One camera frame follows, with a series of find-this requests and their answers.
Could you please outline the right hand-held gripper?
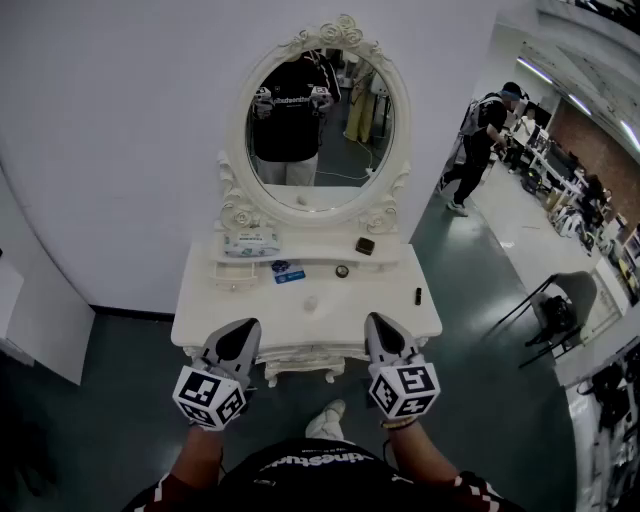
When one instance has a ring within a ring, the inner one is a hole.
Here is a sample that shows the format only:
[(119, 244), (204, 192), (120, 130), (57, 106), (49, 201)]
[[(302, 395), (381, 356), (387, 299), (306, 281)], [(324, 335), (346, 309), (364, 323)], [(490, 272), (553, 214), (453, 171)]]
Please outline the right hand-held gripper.
[(380, 313), (365, 321), (365, 342), (371, 362), (369, 396), (386, 419), (424, 415), (440, 395), (435, 367), (427, 362), (411, 333)]

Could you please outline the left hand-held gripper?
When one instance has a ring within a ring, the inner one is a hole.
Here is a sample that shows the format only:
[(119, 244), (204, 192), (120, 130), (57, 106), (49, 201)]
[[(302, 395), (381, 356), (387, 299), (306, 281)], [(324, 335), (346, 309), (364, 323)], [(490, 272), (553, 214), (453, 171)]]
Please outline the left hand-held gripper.
[(224, 430), (246, 409), (260, 339), (256, 318), (232, 321), (209, 335), (204, 351), (182, 367), (172, 394), (189, 421), (205, 430)]

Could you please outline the white ornate dressing table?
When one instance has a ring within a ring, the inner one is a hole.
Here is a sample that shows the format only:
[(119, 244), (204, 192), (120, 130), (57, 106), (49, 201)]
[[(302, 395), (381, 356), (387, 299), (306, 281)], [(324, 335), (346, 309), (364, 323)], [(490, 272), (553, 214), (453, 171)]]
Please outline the white ornate dressing table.
[[(281, 249), (272, 256), (238, 258), (224, 254), (223, 237), (216, 226), (202, 241), (192, 243), (179, 293), (171, 340), (190, 357), (203, 349), (209, 335), (224, 325), (256, 318), (262, 327), (257, 361), (264, 377), (275, 386), (284, 372), (322, 370), (327, 382), (341, 375), (349, 358), (363, 360), (364, 325), (371, 312), (390, 317), (407, 329), (418, 345), (442, 332), (421, 265), (412, 245), (395, 233), (370, 235), (371, 256), (355, 251), (360, 233), (338, 229), (276, 229)], [(298, 262), (302, 280), (276, 284), (271, 264)], [(358, 262), (393, 262), (392, 272), (372, 274), (356, 268)], [(215, 262), (255, 263), (258, 282), (250, 289), (229, 291), (215, 286)], [(346, 278), (336, 276), (338, 265), (349, 268)], [(421, 305), (414, 304), (422, 288)], [(318, 298), (315, 312), (304, 310), (304, 300)]]

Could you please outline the person's right forearm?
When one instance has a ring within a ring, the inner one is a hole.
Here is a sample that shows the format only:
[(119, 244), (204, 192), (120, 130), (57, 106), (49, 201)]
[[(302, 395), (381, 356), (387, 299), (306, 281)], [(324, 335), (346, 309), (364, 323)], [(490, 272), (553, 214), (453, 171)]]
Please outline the person's right forearm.
[(417, 417), (384, 421), (390, 446), (401, 472), (430, 484), (454, 481), (459, 471), (432, 443)]

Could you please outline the person's left forearm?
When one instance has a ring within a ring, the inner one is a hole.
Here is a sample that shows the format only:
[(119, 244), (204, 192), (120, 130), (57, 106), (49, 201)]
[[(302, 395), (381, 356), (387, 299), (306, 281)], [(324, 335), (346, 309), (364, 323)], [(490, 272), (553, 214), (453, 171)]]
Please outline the person's left forearm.
[(200, 426), (191, 426), (170, 474), (198, 490), (215, 486), (223, 455), (223, 435)]

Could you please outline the blue white flat packet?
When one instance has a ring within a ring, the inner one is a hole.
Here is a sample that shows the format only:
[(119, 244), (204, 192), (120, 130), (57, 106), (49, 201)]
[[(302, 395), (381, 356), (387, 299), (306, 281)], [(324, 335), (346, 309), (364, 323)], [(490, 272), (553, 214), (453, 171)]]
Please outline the blue white flat packet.
[(298, 262), (276, 260), (271, 264), (271, 270), (276, 284), (298, 281), (306, 277), (304, 268)]

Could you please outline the person's right shoe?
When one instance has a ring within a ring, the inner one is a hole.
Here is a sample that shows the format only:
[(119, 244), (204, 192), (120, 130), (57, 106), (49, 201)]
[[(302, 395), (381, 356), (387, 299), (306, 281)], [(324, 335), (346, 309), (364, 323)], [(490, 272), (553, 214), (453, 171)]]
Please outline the person's right shoe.
[(346, 404), (341, 399), (327, 404), (321, 413), (309, 422), (305, 429), (305, 437), (309, 439), (344, 441), (345, 438), (340, 422), (345, 410)]

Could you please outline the white green wet wipes pack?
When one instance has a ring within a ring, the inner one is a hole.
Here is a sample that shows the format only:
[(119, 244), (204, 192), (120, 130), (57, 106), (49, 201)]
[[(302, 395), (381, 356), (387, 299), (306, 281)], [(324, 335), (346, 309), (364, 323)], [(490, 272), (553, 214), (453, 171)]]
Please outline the white green wet wipes pack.
[(272, 256), (280, 252), (278, 235), (271, 229), (247, 229), (230, 232), (223, 237), (224, 254), (249, 258)]

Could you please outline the person's black jersey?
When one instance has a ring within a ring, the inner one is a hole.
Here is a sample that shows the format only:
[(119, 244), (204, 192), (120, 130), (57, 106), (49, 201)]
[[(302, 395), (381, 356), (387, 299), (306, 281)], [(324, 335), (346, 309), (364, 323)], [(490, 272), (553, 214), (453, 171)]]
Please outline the person's black jersey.
[(166, 475), (122, 512), (525, 511), (472, 472), (428, 484), (356, 445), (293, 439), (250, 455), (206, 490)]

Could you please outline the oval white framed mirror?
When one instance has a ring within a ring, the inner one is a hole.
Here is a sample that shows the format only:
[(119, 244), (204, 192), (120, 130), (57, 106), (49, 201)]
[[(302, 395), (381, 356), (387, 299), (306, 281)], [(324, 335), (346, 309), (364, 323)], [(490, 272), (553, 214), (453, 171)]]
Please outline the oval white framed mirror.
[[(313, 49), (338, 48), (372, 64), (388, 87), (394, 110), (393, 135), (381, 166), (364, 191), (346, 203), (323, 209), (298, 209), (270, 195), (256, 177), (246, 149), (246, 120), (260, 83), (288, 58)], [(373, 234), (397, 225), (397, 191), (411, 171), (411, 111), (406, 85), (379, 42), (365, 36), (354, 18), (340, 14), (321, 25), (311, 24), (288, 41), (260, 57), (241, 84), (227, 122), (225, 149), (219, 153), (222, 206), (218, 222), (233, 230), (241, 227), (286, 226), (325, 229), (355, 221)]]

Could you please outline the black bag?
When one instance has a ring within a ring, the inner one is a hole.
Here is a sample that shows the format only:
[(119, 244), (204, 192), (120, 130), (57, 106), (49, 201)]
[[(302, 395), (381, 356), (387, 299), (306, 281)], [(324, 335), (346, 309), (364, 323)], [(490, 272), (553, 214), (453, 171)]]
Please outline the black bag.
[(573, 305), (562, 296), (549, 297), (541, 306), (546, 327), (553, 333), (567, 332), (576, 325)]

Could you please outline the white board panel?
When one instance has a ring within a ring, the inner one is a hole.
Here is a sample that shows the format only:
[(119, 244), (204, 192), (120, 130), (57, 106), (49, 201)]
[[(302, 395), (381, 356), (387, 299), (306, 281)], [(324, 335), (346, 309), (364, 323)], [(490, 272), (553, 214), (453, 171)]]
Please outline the white board panel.
[(26, 364), (35, 362), (80, 385), (95, 312), (41, 250), (29, 269), (0, 348)]

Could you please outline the pile of black gear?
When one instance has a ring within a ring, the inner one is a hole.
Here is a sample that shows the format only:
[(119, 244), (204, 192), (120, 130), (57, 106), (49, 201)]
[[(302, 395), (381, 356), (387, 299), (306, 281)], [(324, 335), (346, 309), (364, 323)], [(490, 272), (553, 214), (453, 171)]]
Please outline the pile of black gear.
[(640, 512), (640, 347), (596, 373), (578, 394), (596, 406), (589, 512)]

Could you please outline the white office desk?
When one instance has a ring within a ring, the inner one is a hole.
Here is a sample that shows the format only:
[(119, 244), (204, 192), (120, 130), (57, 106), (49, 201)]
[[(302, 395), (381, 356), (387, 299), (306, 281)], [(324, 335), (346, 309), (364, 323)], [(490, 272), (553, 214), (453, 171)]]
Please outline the white office desk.
[(533, 155), (532, 166), (540, 172), (543, 179), (552, 176), (551, 184), (558, 183), (560, 185), (561, 199), (567, 197), (569, 201), (573, 201), (582, 194), (582, 189), (578, 185), (566, 179), (548, 162), (545, 153), (541, 153), (531, 146), (528, 146), (527, 149)]

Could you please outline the grey chair black frame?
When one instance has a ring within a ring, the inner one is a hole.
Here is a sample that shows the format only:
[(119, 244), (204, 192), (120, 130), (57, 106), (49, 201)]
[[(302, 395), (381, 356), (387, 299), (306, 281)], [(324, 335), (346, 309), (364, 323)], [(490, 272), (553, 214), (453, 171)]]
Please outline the grey chair black frame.
[[(582, 344), (581, 332), (585, 327), (598, 294), (597, 285), (592, 275), (586, 271), (572, 273), (556, 273), (545, 279), (534, 291), (498, 320), (492, 330), (503, 324), (509, 317), (518, 312), (517, 318), (531, 309), (539, 324), (539, 332), (525, 343), (526, 347), (542, 345), (538, 353), (522, 362), (518, 368), (522, 369), (541, 359), (554, 350), (561, 348), (561, 355), (565, 355)], [(569, 301), (576, 314), (576, 325), (567, 332), (553, 333), (546, 327), (546, 321), (541, 312), (542, 302), (555, 296), (562, 296)]]

